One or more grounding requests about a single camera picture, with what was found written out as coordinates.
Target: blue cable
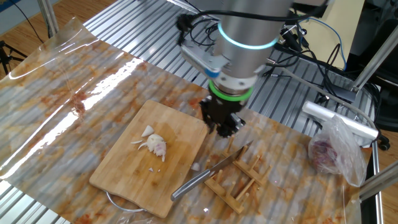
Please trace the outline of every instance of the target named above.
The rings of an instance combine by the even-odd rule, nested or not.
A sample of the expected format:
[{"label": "blue cable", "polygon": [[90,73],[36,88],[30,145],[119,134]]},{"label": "blue cable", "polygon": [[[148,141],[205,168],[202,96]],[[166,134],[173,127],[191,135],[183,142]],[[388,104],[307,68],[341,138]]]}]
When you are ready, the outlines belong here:
[{"label": "blue cable", "polygon": [[333,30],[333,31],[335,32],[335,34],[337,35],[337,37],[338,37],[338,39],[339,39],[339,41],[340,41],[341,57],[343,58],[343,61],[344,61],[344,71],[345,71],[346,68],[347,68],[347,61],[346,61],[346,58],[344,57],[343,42],[341,41],[340,35],[337,33],[337,31],[336,31],[334,28],[332,28],[332,27],[329,26],[328,24],[326,24],[326,23],[324,23],[324,22],[322,22],[322,21],[320,21],[320,20],[318,20],[318,19],[314,19],[314,18],[309,17],[309,18],[306,18],[306,19],[304,19],[304,20],[302,20],[302,21],[300,21],[300,22],[306,21],[307,19],[312,19],[313,21],[317,21],[317,22],[319,22],[319,23],[321,23],[321,24],[323,24],[323,25],[329,27],[331,30]]}]

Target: knife handle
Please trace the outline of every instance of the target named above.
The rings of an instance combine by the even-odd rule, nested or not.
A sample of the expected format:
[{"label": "knife handle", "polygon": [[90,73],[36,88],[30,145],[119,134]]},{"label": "knife handle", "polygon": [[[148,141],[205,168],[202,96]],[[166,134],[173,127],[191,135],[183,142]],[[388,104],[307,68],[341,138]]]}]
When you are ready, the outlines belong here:
[{"label": "knife handle", "polygon": [[183,184],[179,189],[177,189],[171,196],[171,200],[174,202],[178,198],[182,197],[189,191],[191,191],[194,187],[199,185],[200,183],[203,183],[205,180],[207,180],[210,176],[210,170],[207,169],[197,175],[196,177],[192,178],[189,180],[187,183]]}]

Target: wooden cutting board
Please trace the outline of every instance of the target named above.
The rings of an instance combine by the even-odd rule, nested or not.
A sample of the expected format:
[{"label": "wooden cutting board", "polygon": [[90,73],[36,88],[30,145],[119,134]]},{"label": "wooden cutting board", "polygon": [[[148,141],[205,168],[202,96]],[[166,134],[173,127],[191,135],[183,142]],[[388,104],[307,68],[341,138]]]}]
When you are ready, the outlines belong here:
[{"label": "wooden cutting board", "polygon": [[[146,142],[141,134],[147,125],[167,143],[165,162],[147,147],[138,151],[140,144],[131,144]],[[165,218],[173,204],[170,196],[183,184],[207,132],[203,121],[148,100],[94,171],[90,184]]]}]

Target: plastic bag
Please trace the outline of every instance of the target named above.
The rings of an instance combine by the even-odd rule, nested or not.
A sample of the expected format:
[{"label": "plastic bag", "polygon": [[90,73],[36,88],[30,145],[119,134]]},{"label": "plastic bag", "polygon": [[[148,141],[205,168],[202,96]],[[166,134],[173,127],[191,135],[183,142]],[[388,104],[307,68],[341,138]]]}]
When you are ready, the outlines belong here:
[{"label": "plastic bag", "polygon": [[366,163],[361,148],[338,116],[325,122],[322,132],[312,138],[308,156],[319,172],[342,174],[355,187],[360,187],[365,181]]},{"label": "plastic bag", "polygon": [[123,212],[116,224],[164,224],[157,220],[156,217],[143,215],[142,212]]}]

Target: metal table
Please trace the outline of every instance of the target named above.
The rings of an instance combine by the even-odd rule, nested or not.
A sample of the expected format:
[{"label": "metal table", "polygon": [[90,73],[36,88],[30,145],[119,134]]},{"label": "metal table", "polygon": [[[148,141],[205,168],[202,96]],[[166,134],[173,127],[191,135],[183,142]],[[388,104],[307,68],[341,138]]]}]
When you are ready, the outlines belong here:
[{"label": "metal table", "polygon": [[[194,11],[183,1],[130,1],[118,0],[101,13],[84,23],[85,27],[101,40],[130,54],[140,57],[164,70],[182,77],[190,82],[206,88],[208,82],[204,75],[195,70],[180,55],[180,49],[175,44],[178,30],[175,28],[175,18],[180,13]],[[194,38],[208,44],[207,35],[202,23],[193,32]],[[271,59],[282,60],[290,55],[274,50]],[[322,83],[322,76],[316,64],[300,59],[289,68],[296,75],[317,84]],[[274,70],[278,77],[261,77],[249,100],[248,107],[260,114],[270,117],[286,126],[309,136],[314,136],[319,127],[301,108],[305,101],[316,101],[318,93],[306,86],[283,76],[278,68]],[[329,73],[335,85],[349,88],[352,81],[335,73]],[[354,105],[374,117],[374,105],[370,94],[362,89],[358,92]],[[342,108],[333,101],[322,106],[343,114],[351,119],[361,121],[353,112]],[[377,145],[373,145],[373,159],[370,162],[373,174],[379,172]],[[373,200],[376,203],[377,223],[382,223],[381,194]],[[9,185],[0,182],[0,223],[69,223],[53,211],[36,202],[28,195]]]}]

